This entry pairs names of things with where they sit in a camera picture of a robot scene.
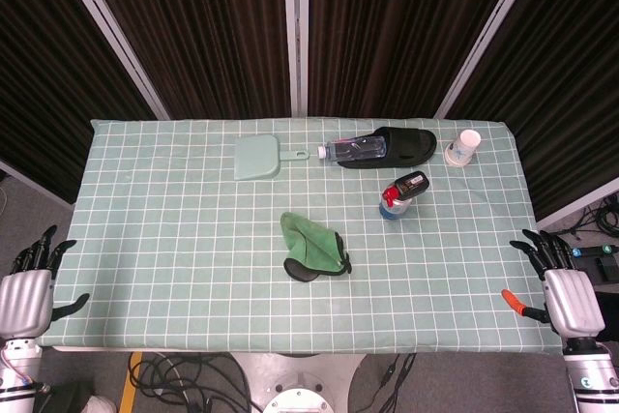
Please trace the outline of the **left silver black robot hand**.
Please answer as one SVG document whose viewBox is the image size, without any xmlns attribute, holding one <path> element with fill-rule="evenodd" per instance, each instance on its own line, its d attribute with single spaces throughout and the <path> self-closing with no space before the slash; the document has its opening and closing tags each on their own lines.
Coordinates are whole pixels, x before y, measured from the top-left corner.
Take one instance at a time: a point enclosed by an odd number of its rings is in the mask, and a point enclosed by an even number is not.
<svg viewBox="0 0 619 413">
<path fill-rule="evenodd" d="M 10 273 L 1 280 L 1 338 L 37 339 L 50 324 L 81 310 L 90 295 L 83 293 L 63 307 L 54 306 L 54 286 L 65 252 L 75 240 L 52 249 L 57 226 L 50 226 L 15 258 Z"/>
</svg>

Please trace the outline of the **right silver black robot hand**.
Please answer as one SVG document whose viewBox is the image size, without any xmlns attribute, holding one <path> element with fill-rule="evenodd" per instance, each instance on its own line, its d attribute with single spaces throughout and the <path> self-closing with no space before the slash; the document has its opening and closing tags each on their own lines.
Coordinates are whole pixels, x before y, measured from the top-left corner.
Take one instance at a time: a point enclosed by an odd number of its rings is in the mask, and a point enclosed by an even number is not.
<svg viewBox="0 0 619 413">
<path fill-rule="evenodd" d="M 510 245 L 529 259 L 541 281 L 545 297 L 542 309 L 529 307 L 508 289 L 501 291 L 507 305 L 518 315 L 549 324 L 563 339 L 594 338 L 604 328 L 593 284 L 576 268 L 573 250 L 562 238 L 545 231 L 522 231 L 525 241 Z"/>
</svg>

